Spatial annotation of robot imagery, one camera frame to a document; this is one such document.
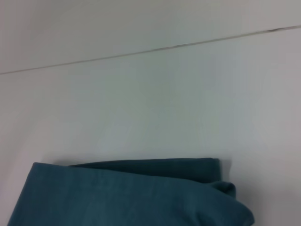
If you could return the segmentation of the teal blue printed T-shirt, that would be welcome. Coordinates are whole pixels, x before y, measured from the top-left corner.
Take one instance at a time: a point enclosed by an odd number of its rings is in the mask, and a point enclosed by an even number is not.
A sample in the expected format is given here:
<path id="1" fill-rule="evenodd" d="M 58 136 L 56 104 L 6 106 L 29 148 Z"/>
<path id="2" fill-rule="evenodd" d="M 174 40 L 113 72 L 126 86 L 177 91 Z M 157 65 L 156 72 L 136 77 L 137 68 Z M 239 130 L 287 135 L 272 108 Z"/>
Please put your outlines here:
<path id="1" fill-rule="evenodd" d="M 34 163 L 8 226 L 252 226 L 215 158 Z"/>

